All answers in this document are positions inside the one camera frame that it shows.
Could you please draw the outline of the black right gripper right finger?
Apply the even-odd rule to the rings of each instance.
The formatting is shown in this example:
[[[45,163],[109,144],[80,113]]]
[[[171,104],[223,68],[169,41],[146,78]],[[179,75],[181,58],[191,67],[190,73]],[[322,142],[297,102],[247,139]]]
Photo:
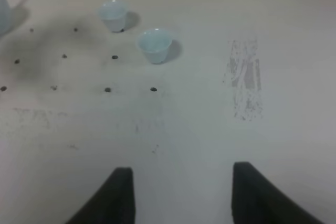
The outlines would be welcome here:
[[[234,223],[321,223],[249,162],[233,166],[231,209]]]

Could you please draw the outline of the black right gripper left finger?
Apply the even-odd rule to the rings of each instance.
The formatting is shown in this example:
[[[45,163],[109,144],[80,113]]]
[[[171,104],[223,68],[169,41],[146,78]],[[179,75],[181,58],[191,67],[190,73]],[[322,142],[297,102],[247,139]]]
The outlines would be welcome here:
[[[133,171],[119,167],[67,223],[135,223],[135,217]]]

